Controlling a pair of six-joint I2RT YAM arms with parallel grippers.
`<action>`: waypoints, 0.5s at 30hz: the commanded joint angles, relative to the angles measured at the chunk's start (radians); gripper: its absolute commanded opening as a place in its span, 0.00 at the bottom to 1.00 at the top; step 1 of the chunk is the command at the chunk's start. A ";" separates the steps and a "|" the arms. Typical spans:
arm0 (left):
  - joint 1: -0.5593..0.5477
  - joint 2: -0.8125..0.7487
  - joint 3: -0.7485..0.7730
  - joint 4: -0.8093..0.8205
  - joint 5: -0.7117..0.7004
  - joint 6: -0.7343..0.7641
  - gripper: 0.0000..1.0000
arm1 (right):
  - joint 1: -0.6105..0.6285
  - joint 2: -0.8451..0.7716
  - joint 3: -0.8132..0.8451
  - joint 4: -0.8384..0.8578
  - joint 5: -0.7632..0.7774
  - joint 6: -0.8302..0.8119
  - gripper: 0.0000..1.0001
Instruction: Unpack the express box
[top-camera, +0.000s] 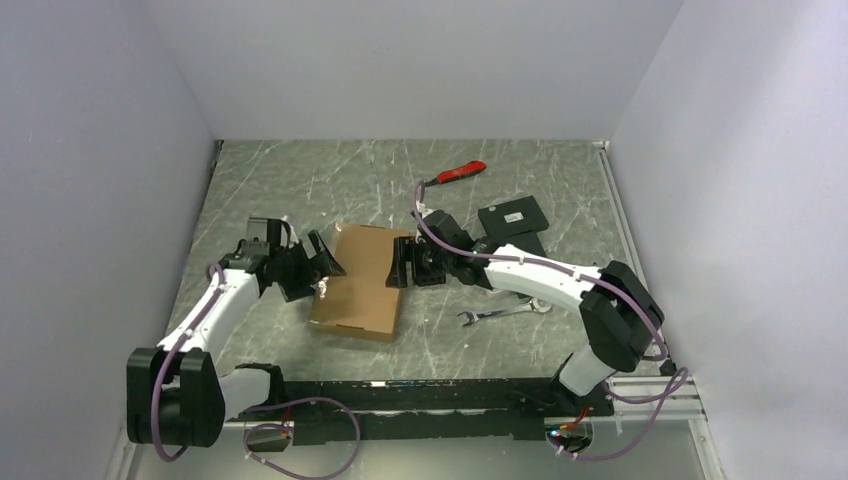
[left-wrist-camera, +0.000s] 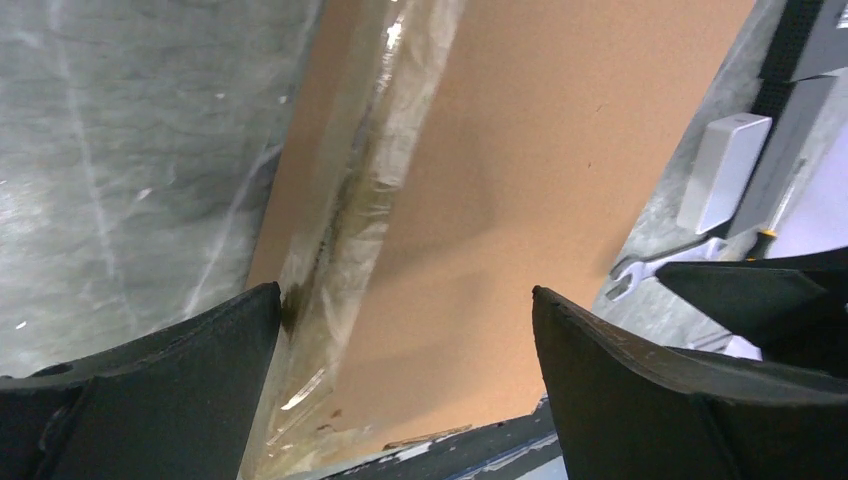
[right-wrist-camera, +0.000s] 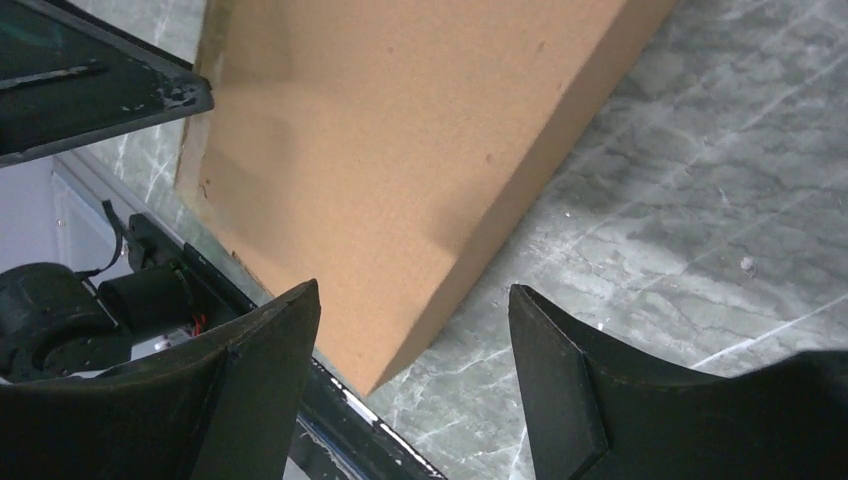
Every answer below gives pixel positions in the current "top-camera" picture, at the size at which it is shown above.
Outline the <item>brown cardboard express box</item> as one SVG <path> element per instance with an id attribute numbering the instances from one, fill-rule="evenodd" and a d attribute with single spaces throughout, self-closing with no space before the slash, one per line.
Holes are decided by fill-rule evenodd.
<path id="1" fill-rule="evenodd" d="M 396 338 L 402 292 L 386 285 L 394 240 L 404 230 L 338 223 L 331 253 L 346 274 L 328 278 L 314 295 L 308 319 L 318 332 L 382 343 Z"/>

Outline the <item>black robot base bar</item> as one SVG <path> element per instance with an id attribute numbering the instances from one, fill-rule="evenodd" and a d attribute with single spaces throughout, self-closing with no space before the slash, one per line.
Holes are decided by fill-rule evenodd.
<path id="1" fill-rule="evenodd" d="M 297 446 L 331 441 L 510 437 L 535 441 L 580 414 L 610 417 L 602 387 L 571 397 L 546 377 L 397 381 L 289 381 L 295 406 L 242 413 L 228 426 L 288 419 Z"/>

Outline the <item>red utility knife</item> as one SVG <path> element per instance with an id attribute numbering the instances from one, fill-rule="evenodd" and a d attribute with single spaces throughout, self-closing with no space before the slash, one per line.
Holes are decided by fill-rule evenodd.
<path id="1" fill-rule="evenodd" d="M 472 160 L 464 165 L 440 172 L 434 178 L 424 182 L 426 187 L 444 185 L 458 180 L 473 177 L 485 171 L 487 164 L 481 160 Z"/>

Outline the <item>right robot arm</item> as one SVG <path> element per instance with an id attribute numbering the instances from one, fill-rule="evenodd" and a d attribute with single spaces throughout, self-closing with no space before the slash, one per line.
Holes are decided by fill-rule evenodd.
<path id="1" fill-rule="evenodd" d="M 452 276 L 465 285 L 526 295 L 580 316 L 587 344 L 561 364 L 550 391 L 560 413 L 578 413 L 610 376 L 666 357 L 660 335 L 664 315 L 627 264 L 563 263 L 491 237 L 474 239 L 442 210 L 413 216 L 416 233 L 394 241 L 388 287 L 440 285 Z"/>

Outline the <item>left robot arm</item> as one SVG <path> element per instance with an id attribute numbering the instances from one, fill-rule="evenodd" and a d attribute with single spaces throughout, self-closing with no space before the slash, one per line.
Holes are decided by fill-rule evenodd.
<path id="1" fill-rule="evenodd" d="M 156 346 L 128 358 L 129 440 L 184 451 L 212 446 L 225 422 L 244 412 L 279 417 L 288 402 L 280 367 L 247 363 L 221 375 L 216 363 L 267 289 L 278 288 L 291 302 L 345 273 L 317 231 L 299 239 L 284 218 L 249 218 L 236 248 L 209 266 L 208 287 L 187 317 Z"/>

